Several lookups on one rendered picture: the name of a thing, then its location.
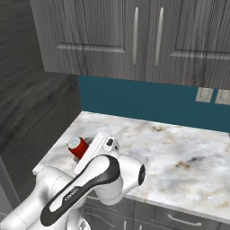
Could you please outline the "red soda can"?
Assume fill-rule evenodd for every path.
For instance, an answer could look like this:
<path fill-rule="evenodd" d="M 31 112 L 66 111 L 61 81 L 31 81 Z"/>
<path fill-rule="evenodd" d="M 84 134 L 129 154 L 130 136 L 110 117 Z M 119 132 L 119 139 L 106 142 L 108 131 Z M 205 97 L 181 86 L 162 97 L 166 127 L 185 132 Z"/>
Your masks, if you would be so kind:
<path fill-rule="evenodd" d="M 67 147 L 75 157 L 81 160 L 89 146 L 81 137 L 74 137 L 69 140 Z"/>

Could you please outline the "grey wood wall cupboard door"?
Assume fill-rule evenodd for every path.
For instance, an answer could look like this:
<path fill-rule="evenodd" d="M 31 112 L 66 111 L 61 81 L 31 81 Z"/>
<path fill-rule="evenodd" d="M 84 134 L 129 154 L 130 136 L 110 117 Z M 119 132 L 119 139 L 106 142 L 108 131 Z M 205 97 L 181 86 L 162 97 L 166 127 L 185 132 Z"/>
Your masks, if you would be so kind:
<path fill-rule="evenodd" d="M 155 67 L 161 7 L 164 21 Z M 230 0 L 151 0 L 146 80 L 230 90 Z"/>
<path fill-rule="evenodd" d="M 150 0 L 31 0 L 44 69 L 143 81 L 150 6 Z"/>

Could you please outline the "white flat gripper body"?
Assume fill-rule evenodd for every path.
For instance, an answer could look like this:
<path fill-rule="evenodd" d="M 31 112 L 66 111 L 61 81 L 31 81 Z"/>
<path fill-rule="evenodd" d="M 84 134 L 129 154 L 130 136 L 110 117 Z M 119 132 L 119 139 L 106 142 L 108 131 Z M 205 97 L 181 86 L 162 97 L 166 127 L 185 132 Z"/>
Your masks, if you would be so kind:
<path fill-rule="evenodd" d="M 85 166 L 100 152 L 105 141 L 110 137 L 109 134 L 105 132 L 99 132 L 94 138 L 93 142 L 89 145 L 84 156 L 79 160 L 78 164 L 74 169 L 74 174 L 78 175 Z"/>

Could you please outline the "grey drawer front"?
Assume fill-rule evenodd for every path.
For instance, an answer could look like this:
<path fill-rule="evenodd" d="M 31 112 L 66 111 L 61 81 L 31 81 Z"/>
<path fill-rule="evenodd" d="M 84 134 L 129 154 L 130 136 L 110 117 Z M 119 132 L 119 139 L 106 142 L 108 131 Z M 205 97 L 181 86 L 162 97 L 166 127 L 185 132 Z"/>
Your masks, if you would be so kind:
<path fill-rule="evenodd" d="M 135 201 L 124 198 L 120 203 L 107 206 L 102 204 L 97 198 L 88 197 L 85 205 L 91 208 L 97 208 L 102 211 L 110 212 L 115 215 L 133 218 L 135 211 Z"/>
<path fill-rule="evenodd" d="M 192 223 L 200 222 L 202 223 L 202 226 L 196 227 L 196 226 L 187 226 L 185 224 L 181 224 L 175 221 L 172 221 L 168 218 L 167 214 L 172 215 L 175 218 L 178 218 L 180 220 L 189 221 Z M 182 213 L 179 211 L 167 209 L 167 208 L 161 208 L 156 207 L 155 208 L 155 221 L 167 224 L 169 226 L 175 226 L 177 228 L 182 228 L 185 230 L 217 230 L 220 226 L 220 223 L 215 220 L 206 219 L 204 217 L 197 217 L 190 214 Z"/>

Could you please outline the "grey wood tall cabinet side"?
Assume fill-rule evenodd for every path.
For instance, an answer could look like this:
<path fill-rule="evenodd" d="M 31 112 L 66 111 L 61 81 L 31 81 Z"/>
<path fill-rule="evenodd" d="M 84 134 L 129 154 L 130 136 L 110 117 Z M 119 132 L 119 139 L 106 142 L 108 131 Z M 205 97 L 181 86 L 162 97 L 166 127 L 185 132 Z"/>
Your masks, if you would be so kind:
<path fill-rule="evenodd" d="M 44 70 L 30 0 L 0 0 L 0 184 L 13 208 L 81 110 L 78 77 Z"/>

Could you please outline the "beige wall socket plate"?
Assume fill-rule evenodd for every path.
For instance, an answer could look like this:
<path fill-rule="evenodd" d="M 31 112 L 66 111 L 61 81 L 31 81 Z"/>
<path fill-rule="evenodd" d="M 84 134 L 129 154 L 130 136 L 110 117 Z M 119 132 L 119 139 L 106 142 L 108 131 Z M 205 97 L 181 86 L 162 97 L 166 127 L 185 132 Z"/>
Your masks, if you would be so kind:
<path fill-rule="evenodd" d="M 212 98 L 212 94 L 213 94 L 213 89 L 212 88 L 202 88 L 202 87 L 200 87 L 198 89 L 198 92 L 197 92 L 196 101 L 197 102 L 210 103 L 211 98 Z"/>
<path fill-rule="evenodd" d="M 230 90 L 221 90 L 217 92 L 216 104 L 230 105 Z"/>

